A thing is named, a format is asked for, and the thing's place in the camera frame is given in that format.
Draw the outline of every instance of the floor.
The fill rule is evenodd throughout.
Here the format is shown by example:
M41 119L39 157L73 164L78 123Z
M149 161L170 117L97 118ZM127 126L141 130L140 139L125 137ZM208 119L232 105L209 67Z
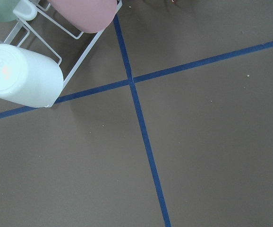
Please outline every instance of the floor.
M273 0L123 1L52 108L0 99L0 227L273 227ZM65 76L93 36L31 25Z

